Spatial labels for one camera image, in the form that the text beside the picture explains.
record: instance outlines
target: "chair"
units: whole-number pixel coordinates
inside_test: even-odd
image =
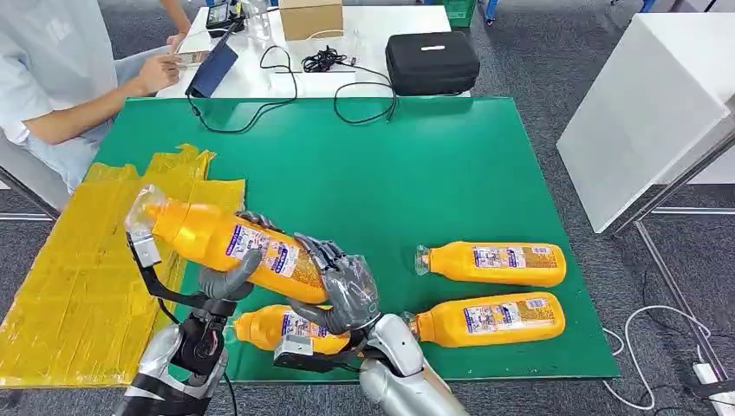
[[[43,214],[0,212],[0,221],[56,221],[67,203],[67,186],[58,173],[5,138],[0,130],[0,182],[28,198]]]

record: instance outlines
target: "metal table leg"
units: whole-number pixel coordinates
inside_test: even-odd
[[[660,206],[652,214],[667,215],[735,215],[735,208],[697,208],[691,206]]]
[[[28,188],[23,182],[18,180],[15,176],[11,175],[10,172],[6,171],[2,166],[0,166],[0,181],[4,182],[7,186],[10,187],[15,192],[20,193],[25,198],[30,200],[35,206],[37,206],[41,211],[43,211],[48,217],[49,221],[56,221],[59,218],[59,215],[61,213],[51,206],[48,202],[44,201],[43,198],[39,197],[38,194],[31,191],[30,188]],[[38,219],[32,219],[36,218],[35,215],[37,214],[7,214],[7,213],[0,213],[0,220],[5,221],[39,221]]]
[[[689,166],[684,172],[676,177],[670,184],[668,184],[663,190],[657,193],[651,200],[643,205],[631,218],[626,220],[617,230],[613,233],[619,237],[621,233],[627,229],[631,224],[635,226],[638,233],[643,238],[643,242],[646,244],[648,251],[651,253],[656,266],[658,266],[661,275],[663,276],[664,282],[671,291],[673,299],[677,306],[682,312],[685,312],[691,316],[696,317],[686,302],[684,294],[681,293],[679,285],[676,283],[671,271],[668,269],[663,257],[659,253],[656,245],[648,234],[648,230],[643,225],[642,220],[648,214],[659,213],[659,214],[697,214],[697,215],[732,215],[735,214],[735,209],[732,208],[694,208],[694,207],[662,207],[663,204],[669,197],[677,192],[682,186],[688,184],[695,176],[699,175],[704,171],[714,160],[719,158],[721,155],[726,153],[728,150],[735,146],[735,131],[730,133],[727,137],[722,139],[715,147],[703,154],[697,159],[691,166]],[[697,339],[697,344],[702,350],[703,358],[710,364],[712,371],[714,372],[717,380],[725,381],[729,380],[725,368],[722,366],[722,362],[719,360],[717,354],[712,349],[712,345],[705,337],[705,333],[695,325],[693,322],[687,320],[687,323],[692,330],[692,333]]]
[[[664,259],[661,257],[661,254],[659,253],[659,250],[656,248],[656,244],[654,244],[654,241],[651,238],[650,234],[648,234],[648,230],[646,230],[646,227],[643,225],[641,221],[634,221],[633,224],[635,225],[635,228],[638,229],[638,233],[641,234],[641,238],[643,238],[643,243],[646,244],[648,251],[651,253],[651,257],[654,258],[654,261],[656,262],[656,266],[658,266],[659,271],[661,272],[661,275],[663,276],[664,282],[666,283],[669,290],[671,290],[673,299],[676,302],[677,307],[682,312],[690,316],[696,317],[694,312],[692,312],[692,309],[689,307],[689,304],[686,302],[686,298],[684,297],[684,294],[681,293],[681,290],[679,289],[679,285],[676,283],[676,280],[673,278],[671,271],[666,266],[666,263],[664,263]],[[692,333],[697,338],[697,343],[699,344],[699,347],[702,350],[703,358],[712,367],[712,371],[717,377],[717,380],[719,381],[728,380],[727,372],[725,371],[725,368],[722,366],[722,362],[719,360],[717,354],[715,354],[714,350],[712,349],[712,345],[710,345],[709,340],[707,340],[704,331],[702,331],[702,329],[699,326],[694,324],[694,322],[689,321],[688,319],[686,320],[686,323],[689,324],[689,328],[692,330]]]

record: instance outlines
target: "smartphone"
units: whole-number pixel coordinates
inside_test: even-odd
[[[193,67],[204,62],[209,55],[208,50],[198,50],[196,52],[182,52],[176,54],[180,59],[179,67]]]

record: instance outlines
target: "black cable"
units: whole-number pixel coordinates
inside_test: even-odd
[[[265,56],[271,52],[273,49],[280,49],[286,54],[286,57],[288,58],[288,65],[263,65],[263,60],[265,59]],[[194,101],[192,100],[191,93],[186,94],[186,99],[189,100],[189,105],[192,107],[192,112],[195,116],[199,118],[199,121],[202,123],[202,126],[204,126],[208,131],[212,133],[222,133],[222,134],[240,134],[245,133],[253,126],[256,125],[257,121],[260,120],[260,118],[268,113],[269,111],[275,110],[276,108],[283,107],[287,104],[290,104],[291,102],[295,101],[296,98],[298,98],[298,86],[296,85],[296,76],[294,75],[294,71],[291,70],[291,55],[289,55],[289,52],[281,48],[280,46],[273,45],[270,48],[267,48],[265,52],[263,52],[263,56],[260,57],[260,68],[261,69],[274,69],[274,68],[284,68],[287,71],[289,71],[289,74],[291,74],[291,80],[294,82],[294,96],[293,98],[289,98],[288,100],[284,101],[276,101],[276,102],[268,102],[260,106],[257,111],[253,114],[252,118],[250,118],[250,121],[248,121],[248,124],[245,125],[243,128],[239,128],[236,130],[224,130],[219,128],[211,127],[209,124],[207,124],[204,116],[202,115],[202,112],[199,110],[199,108],[194,104]]]
[[[647,297],[646,297],[646,287],[648,285],[648,272],[649,271],[650,271],[650,266],[646,267],[646,269],[643,271],[643,288],[641,289],[641,298],[643,299],[643,306],[644,307],[646,307],[646,306],[648,306],[650,304],[650,303],[648,303]],[[692,334],[691,331],[684,331],[684,330],[681,330],[679,328],[672,327],[671,325],[668,325],[668,324],[664,323],[663,321],[659,320],[658,318],[654,317],[654,315],[652,314],[652,311],[650,309],[646,311],[646,314],[648,315],[649,318],[651,318],[651,321],[657,323],[658,325],[660,325],[661,327],[663,327],[665,329],[671,330],[671,331],[673,331],[673,332],[675,332],[675,333],[677,333],[679,335],[685,336],[685,337],[690,337],[690,338],[691,337],[694,337],[694,334]],[[735,340],[735,334],[715,334],[714,332],[712,332],[710,334],[710,337],[729,338],[731,340]]]
[[[705,7],[705,13],[710,11],[710,9],[713,7],[713,5],[717,2],[717,0],[712,0],[707,7]]]
[[[643,306],[644,307],[646,307],[646,306],[649,305],[649,303],[647,301],[647,297],[646,297],[646,287],[647,287],[647,284],[648,284],[648,272],[649,271],[650,271],[650,266],[646,267],[646,269],[643,271],[643,287],[641,288],[641,298],[642,298]],[[688,338],[694,337],[694,334],[692,334],[691,331],[683,331],[683,330],[681,330],[679,328],[675,328],[675,327],[672,327],[671,325],[665,324],[664,322],[662,322],[659,319],[655,318],[651,314],[651,310],[647,310],[646,313],[647,313],[648,317],[651,318],[651,321],[657,323],[658,325],[662,326],[663,328],[668,329],[668,330],[671,330],[671,331],[673,331],[673,332],[675,332],[675,333],[677,333],[679,335],[682,335],[682,336],[685,336],[685,337],[688,337]],[[721,337],[721,338],[735,339],[735,335],[733,335],[733,334],[714,334],[714,333],[710,333],[710,337]],[[708,397],[699,397],[688,386],[674,386],[674,385],[664,384],[664,385],[659,385],[659,386],[653,387],[653,388],[651,388],[651,390],[655,390],[657,388],[664,388],[664,387],[678,389],[678,390],[680,390],[682,392],[688,391],[692,396],[694,396],[695,398],[697,398],[699,400],[713,401],[715,403],[720,403],[720,404],[723,404],[723,405],[735,406],[735,403],[728,403],[728,402],[721,401],[721,400],[710,399]],[[648,392],[644,392],[643,395],[641,396],[641,398],[638,399],[638,403],[640,403],[647,394],[648,394]],[[702,414],[702,413],[696,413],[692,409],[687,409],[687,408],[684,408],[684,407],[662,407],[661,409],[658,409],[654,413],[654,416],[657,415],[658,413],[662,412],[662,411],[665,411],[665,410],[674,410],[674,409],[675,410],[686,410],[686,411],[690,412],[691,414]]]
[[[179,322],[178,319],[176,319],[176,316],[174,316],[170,310],[166,307],[166,305],[163,303],[163,299],[159,298],[159,308],[161,309],[161,312],[163,312],[164,315],[168,316],[168,319],[171,320],[171,322],[179,325],[181,322]]]
[[[340,120],[348,123],[348,124],[365,124],[373,120],[377,120],[382,116],[386,116],[386,121],[390,121],[390,119],[393,117],[393,114],[395,113],[395,108],[398,107],[398,95],[395,93],[395,90],[393,89],[393,86],[391,85],[390,78],[385,76],[384,74],[381,74],[380,72],[373,71],[372,69],[368,69],[365,67],[361,67],[359,65],[355,65],[356,60],[354,57],[350,60],[349,63],[345,63],[347,60],[346,55],[339,54],[334,48],[330,48],[327,45],[327,48],[324,50],[320,50],[316,53],[316,55],[307,56],[302,61],[301,64],[303,66],[304,72],[307,73],[315,73],[315,72],[327,72],[329,71],[334,65],[342,65],[344,67],[349,68],[358,68],[363,71],[369,72],[371,74],[379,75],[387,81],[387,83],[383,82],[376,82],[376,81],[357,81],[357,82],[350,82],[347,84],[342,85],[341,87],[337,88],[335,91],[335,97],[333,99],[333,105],[335,109],[335,114],[337,114],[337,117],[340,118]],[[342,113],[340,113],[340,108],[337,105],[337,101],[339,100],[339,93],[344,88],[352,87],[355,85],[379,85],[382,87],[390,88],[391,93],[393,94],[392,100],[390,105],[380,114],[373,115],[370,117],[367,117],[365,119],[358,119],[358,120],[350,120]]]
[[[222,373],[224,376],[224,381],[227,381],[227,388],[230,389],[230,399],[232,399],[232,411],[234,412],[235,416],[237,416],[237,400],[235,400],[235,389],[232,388],[232,382],[230,381],[230,377],[227,375],[227,373]]]
[[[346,55],[340,55],[335,49],[327,48],[320,50],[316,55],[307,56],[302,59],[303,72],[327,72],[336,63],[342,63],[347,59]]]
[[[352,367],[349,364],[345,364],[345,363],[340,364],[338,367],[344,368],[345,370],[351,371],[353,373],[359,373],[360,372],[360,369],[359,368]]]
[[[342,121],[344,121],[344,122],[346,122],[348,124],[364,124],[364,123],[368,123],[368,122],[373,121],[373,120],[377,120],[377,119],[379,119],[380,117],[382,117],[384,115],[386,116],[386,121],[390,121],[390,119],[393,118],[393,114],[395,113],[395,108],[398,107],[398,95],[396,95],[395,90],[393,89],[393,86],[391,85],[390,78],[388,78],[384,74],[381,74],[378,71],[373,71],[372,69],[367,69],[367,68],[364,68],[364,67],[361,67],[361,66],[358,66],[358,65],[354,65],[354,64],[353,65],[348,65],[346,63],[337,62],[337,65],[343,65],[345,67],[352,67],[352,68],[362,69],[363,71],[367,71],[367,72],[369,72],[371,74],[380,75],[383,78],[385,78],[386,81],[387,81],[387,84],[384,84],[382,82],[375,82],[375,81],[357,81],[357,82],[347,83],[347,84],[345,84],[345,85],[337,88],[337,90],[335,91],[335,98],[334,98],[334,101],[333,101],[334,108],[335,108],[335,113],[337,114],[337,117],[339,117]],[[376,115],[374,115],[372,117],[367,117],[365,119],[358,119],[358,120],[350,120],[350,119],[346,118],[345,116],[343,116],[340,113],[339,106],[337,106],[337,99],[339,98],[338,95],[339,95],[340,91],[342,91],[343,88],[352,87],[354,85],[380,85],[382,87],[390,88],[391,93],[393,94],[393,97],[392,97],[392,100],[391,100],[390,105],[382,113],[376,114]]]

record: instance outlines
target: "person's arm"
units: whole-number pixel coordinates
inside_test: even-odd
[[[50,145],[73,139],[117,114],[126,98],[150,95],[178,82],[176,60],[173,55],[152,56],[138,76],[109,93],[78,106],[24,120],[23,124]]]
[[[179,0],[160,0],[163,7],[166,9],[168,16],[173,20],[173,24],[176,26],[176,30],[180,34],[186,34],[189,32],[192,24],[189,22],[189,17],[186,16],[184,9],[181,7]]]

